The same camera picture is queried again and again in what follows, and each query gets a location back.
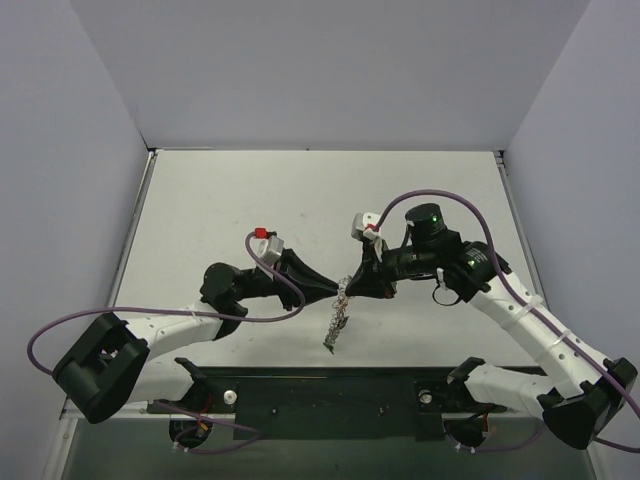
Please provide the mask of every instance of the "bolt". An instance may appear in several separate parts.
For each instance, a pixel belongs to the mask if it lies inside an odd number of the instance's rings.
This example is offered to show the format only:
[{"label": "bolt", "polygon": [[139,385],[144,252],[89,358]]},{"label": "bolt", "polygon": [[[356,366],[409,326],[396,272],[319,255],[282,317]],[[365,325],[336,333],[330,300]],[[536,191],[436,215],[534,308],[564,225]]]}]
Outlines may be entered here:
[{"label": "bolt", "polygon": [[420,400],[420,403],[431,403],[433,396],[429,390],[420,390],[420,393],[418,393],[418,399]]},{"label": "bolt", "polygon": [[222,398],[224,399],[224,403],[226,403],[227,405],[233,405],[238,399],[238,394],[233,390],[227,390],[226,392],[224,392]]}]

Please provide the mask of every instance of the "robotic arm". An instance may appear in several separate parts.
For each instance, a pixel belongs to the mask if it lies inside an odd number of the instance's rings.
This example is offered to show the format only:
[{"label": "robotic arm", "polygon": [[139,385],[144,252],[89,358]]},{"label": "robotic arm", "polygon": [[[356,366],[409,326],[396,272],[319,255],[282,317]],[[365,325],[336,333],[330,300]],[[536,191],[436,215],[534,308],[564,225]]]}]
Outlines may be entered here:
[{"label": "robotic arm", "polygon": [[[528,375],[469,358],[449,375],[451,394],[461,403],[475,401],[506,406],[544,420],[568,445],[584,449],[622,408],[624,400],[605,378],[562,340],[568,337],[630,391],[637,370],[626,359],[609,360],[577,338],[524,287],[507,262],[498,256],[511,288],[528,304],[515,301],[491,262],[489,247],[462,241],[449,230],[437,204],[407,212],[403,245],[389,249],[375,225],[379,215],[358,214],[352,236],[362,242],[362,262],[346,288],[349,297],[393,298],[399,280],[436,279],[441,288],[483,312],[518,342],[547,374]],[[551,321],[561,337],[539,318]]]},{"label": "robotic arm", "polygon": [[106,313],[89,325],[52,376],[90,423],[106,420],[125,403],[182,399],[194,384],[188,362],[157,357],[192,343],[219,340],[240,325],[205,314],[244,318],[248,310],[240,301],[270,296],[278,296],[287,311],[300,308],[298,294],[265,266],[297,287],[307,305],[336,296],[337,283],[284,248],[277,234],[262,230],[256,230],[263,238],[258,266],[240,270],[225,263],[211,265],[204,274],[201,297],[186,308],[192,315],[178,311],[125,321]]}]

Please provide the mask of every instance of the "white table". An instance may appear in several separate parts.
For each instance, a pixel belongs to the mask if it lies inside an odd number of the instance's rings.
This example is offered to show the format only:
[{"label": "white table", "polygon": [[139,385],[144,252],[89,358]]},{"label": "white table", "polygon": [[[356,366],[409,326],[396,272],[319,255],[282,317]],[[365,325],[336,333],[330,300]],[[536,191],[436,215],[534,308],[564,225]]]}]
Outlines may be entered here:
[{"label": "white table", "polygon": [[[360,244],[350,237],[357,212],[381,212],[417,188],[449,190],[486,216],[498,252],[525,284],[531,276],[491,152],[160,151],[117,297],[118,305],[181,307],[199,297],[206,268],[252,267],[243,239],[254,227],[277,230],[309,266],[338,280],[353,274]],[[449,228],[483,240],[463,206],[424,197],[398,206],[383,227],[391,247],[404,213],[442,206]],[[172,352],[210,366],[455,366],[469,356],[497,365],[533,360],[494,322],[461,304],[430,298],[434,282],[400,282],[394,300],[354,299],[336,354],[322,345],[332,300],[277,324],[243,324],[227,338]],[[277,298],[244,301],[252,316],[281,314]]]}]

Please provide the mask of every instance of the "gray floor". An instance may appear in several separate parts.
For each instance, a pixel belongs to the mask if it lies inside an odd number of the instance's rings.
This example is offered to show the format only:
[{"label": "gray floor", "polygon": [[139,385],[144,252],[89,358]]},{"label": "gray floor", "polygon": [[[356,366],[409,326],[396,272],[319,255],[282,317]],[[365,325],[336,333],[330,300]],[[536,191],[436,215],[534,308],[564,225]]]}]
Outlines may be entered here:
[{"label": "gray floor", "polygon": [[[532,419],[496,419],[492,444],[523,440]],[[231,442],[217,428],[205,447]],[[102,479],[594,479],[585,452],[549,432],[511,453],[456,453],[448,441],[413,438],[372,441],[268,441],[219,456],[172,453],[166,419],[80,421],[63,478]]]}]

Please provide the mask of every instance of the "chain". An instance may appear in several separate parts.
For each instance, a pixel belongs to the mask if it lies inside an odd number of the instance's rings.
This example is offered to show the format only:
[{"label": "chain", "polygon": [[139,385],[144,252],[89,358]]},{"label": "chain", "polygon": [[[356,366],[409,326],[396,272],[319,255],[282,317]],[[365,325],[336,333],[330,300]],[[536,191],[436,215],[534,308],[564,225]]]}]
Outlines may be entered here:
[{"label": "chain", "polygon": [[323,345],[333,354],[333,346],[340,335],[340,331],[347,324],[349,317],[346,315],[347,305],[349,305],[349,298],[347,297],[345,290],[347,285],[351,282],[351,276],[346,276],[338,282],[338,298],[331,305],[335,310],[331,317],[331,323],[329,324],[329,331],[324,339]]}]

